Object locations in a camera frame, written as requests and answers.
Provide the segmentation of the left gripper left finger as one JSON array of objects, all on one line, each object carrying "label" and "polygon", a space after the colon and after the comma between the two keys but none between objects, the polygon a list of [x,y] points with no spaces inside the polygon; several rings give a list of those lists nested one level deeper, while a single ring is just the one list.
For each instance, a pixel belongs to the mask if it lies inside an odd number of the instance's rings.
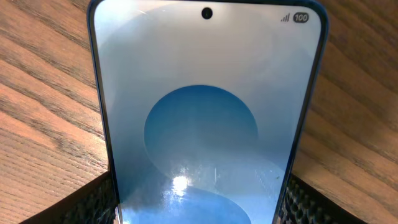
[{"label": "left gripper left finger", "polygon": [[116,198],[109,171],[21,224],[112,224]]}]

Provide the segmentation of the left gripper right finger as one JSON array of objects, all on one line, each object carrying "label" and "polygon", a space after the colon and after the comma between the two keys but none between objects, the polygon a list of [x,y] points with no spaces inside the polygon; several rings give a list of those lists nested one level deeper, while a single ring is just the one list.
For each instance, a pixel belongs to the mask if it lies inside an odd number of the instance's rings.
[{"label": "left gripper right finger", "polygon": [[319,191],[291,175],[279,209],[278,224],[366,224]]}]

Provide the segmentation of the blue Galaxy smartphone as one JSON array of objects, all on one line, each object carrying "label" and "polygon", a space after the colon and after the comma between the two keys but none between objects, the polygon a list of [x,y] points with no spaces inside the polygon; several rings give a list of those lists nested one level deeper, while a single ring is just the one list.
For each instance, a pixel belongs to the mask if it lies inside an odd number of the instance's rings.
[{"label": "blue Galaxy smartphone", "polygon": [[121,223],[274,223],[328,33],[316,1],[91,1]]}]

